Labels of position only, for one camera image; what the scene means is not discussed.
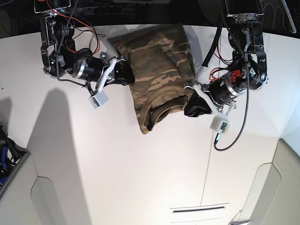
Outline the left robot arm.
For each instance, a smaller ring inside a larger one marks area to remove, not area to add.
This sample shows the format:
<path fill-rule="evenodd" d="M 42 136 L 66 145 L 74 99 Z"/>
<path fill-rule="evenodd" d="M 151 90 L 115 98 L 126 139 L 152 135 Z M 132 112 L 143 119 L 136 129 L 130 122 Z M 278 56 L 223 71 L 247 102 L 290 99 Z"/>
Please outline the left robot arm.
<path fill-rule="evenodd" d="M 225 105 L 235 108 L 235 99 L 249 90 L 257 90 L 268 81 L 267 59 L 264 51 L 262 22 L 263 15 L 259 0 L 224 0 L 218 19 L 217 31 L 211 47 L 202 63 L 207 67 L 215 54 L 226 67 L 216 67 L 209 73 L 208 84 L 201 84 L 204 96 L 195 92 L 184 114 L 198 117 L 212 114 L 214 110 L 222 113 Z M 233 48 L 232 59 L 225 60 L 220 55 L 219 39 L 222 28 L 228 31 L 228 41 Z"/>

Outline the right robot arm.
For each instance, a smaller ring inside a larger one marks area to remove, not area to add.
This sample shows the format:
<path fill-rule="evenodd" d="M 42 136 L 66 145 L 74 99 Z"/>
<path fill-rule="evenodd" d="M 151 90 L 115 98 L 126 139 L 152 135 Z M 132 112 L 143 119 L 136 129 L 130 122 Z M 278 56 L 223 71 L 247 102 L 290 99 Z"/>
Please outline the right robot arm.
<path fill-rule="evenodd" d="M 99 53 L 101 34 L 84 18 L 75 15 L 76 0 L 36 0 L 34 11 L 40 14 L 40 48 L 43 71 L 60 82 L 70 82 L 96 94 L 110 84 L 123 86 L 133 84 L 135 78 L 131 67 L 123 57 L 107 59 Z M 75 23 L 86 27 L 96 39 L 96 48 L 75 47 Z"/>

